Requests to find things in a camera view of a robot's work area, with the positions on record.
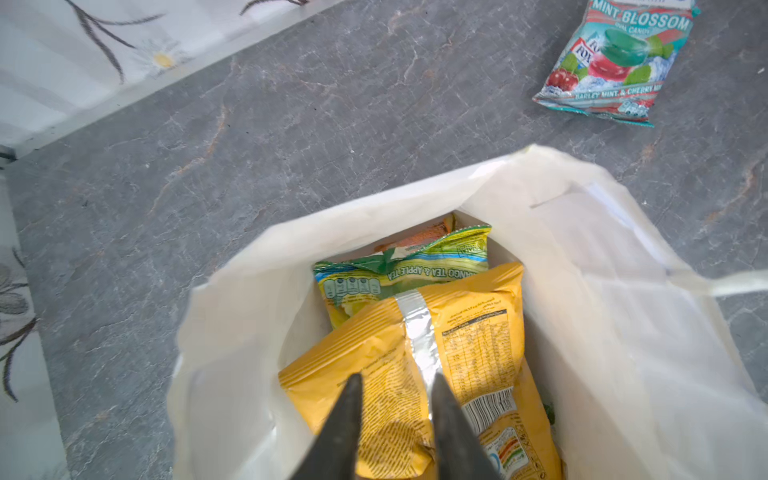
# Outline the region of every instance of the white flower pattern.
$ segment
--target white flower pattern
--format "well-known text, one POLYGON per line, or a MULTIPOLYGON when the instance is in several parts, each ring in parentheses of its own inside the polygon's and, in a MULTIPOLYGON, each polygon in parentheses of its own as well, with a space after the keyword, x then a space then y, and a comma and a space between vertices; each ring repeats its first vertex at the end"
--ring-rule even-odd
POLYGON ((134 60, 146 75, 158 77, 188 62, 190 56, 180 47, 180 42, 161 38, 141 42, 134 50, 134 60))

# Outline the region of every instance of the green candy illustration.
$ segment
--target green candy illustration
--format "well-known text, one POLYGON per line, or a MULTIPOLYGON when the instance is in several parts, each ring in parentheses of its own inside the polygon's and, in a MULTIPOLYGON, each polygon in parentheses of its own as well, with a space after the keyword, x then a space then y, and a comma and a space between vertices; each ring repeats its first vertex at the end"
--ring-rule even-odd
POLYGON ((650 65, 635 68, 624 79, 625 85, 644 84, 650 80, 650 65))
POLYGON ((569 53, 568 55, 565 55, 565 59, 563 60, 563 63, 560 64, 560 68, 564 68, 565 70, 573 73, 578 68, 578 59, 576 59, 576 55, 573 53, 569 53))
POLYGON ((609 28, 605 31, 607 43, 600 52, 608 60, 614 62, 620 67, 634 67, 640 65, 648 57, 651 44, 648 40, 633 37, 628 33, 615 28, 609 28))
POLYGON ((671 43, 668 43, 664 46, 664 51, 661 53, 661 57, 664 60, 669 60, 672 56, 672 52, 674 52, 674 45, 671 43))
POLYGON ((650 51, 648 51, 649 57, 660 57, 664 54, 664 44, 661 43, 661 39, 658 35, 652 35, 646 38, 645 41, 647 41, 650 46, 650 51))

